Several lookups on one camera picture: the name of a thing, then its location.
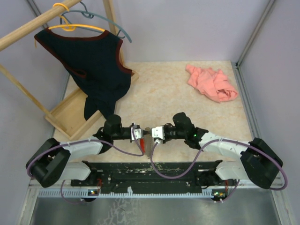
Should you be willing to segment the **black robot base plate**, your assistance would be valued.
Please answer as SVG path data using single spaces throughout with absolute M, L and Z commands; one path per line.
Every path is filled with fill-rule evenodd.
M 234 186 L 233 179 L 221 180 L 215 173 L 219 160 L 196 162 L 88 163 L 92 169 L 84 180 L 72 180 L 72 187 L 100 186 L 103 194 L 200 194 L 209 187 Z

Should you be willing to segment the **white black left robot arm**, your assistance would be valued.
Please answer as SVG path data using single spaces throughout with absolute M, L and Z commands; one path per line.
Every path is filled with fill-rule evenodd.
M 113 148 L 123 154 L 142 157 L 145 152 L 130 153 L 114 145 L 115 140 L 129 140 L 138 148 L 140 140 L 148 131 L 132 123 L 123 127 L 121 117 L 113 114 L 108 117 L 103 127 L 88 139 L 58 142 L 55 138 L 46 140 L 27 162 L 27 175 L 44 187 L 48 188 L 59 180 L 81 180 L 87 186 L 94 185 L 98 175 L 84 162 L 74 163 L 73 160 L 88 155 L 99 155 Z

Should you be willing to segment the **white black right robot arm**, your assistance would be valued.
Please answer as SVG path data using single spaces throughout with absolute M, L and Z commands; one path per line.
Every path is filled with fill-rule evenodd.
M 209 174 L 210 182 L 216 186 L 235 179 L 250 180 L 260 188 L 270 189 L 283 166 L 283 161 L 263 139 L 242 142 L 218 136 L 196 127 L 184 112 L 175 114 L 172 120 L 173 124 L 163 125 L 164 142 L 182 139 L 192 149 L 234 159 L 220 162 Z

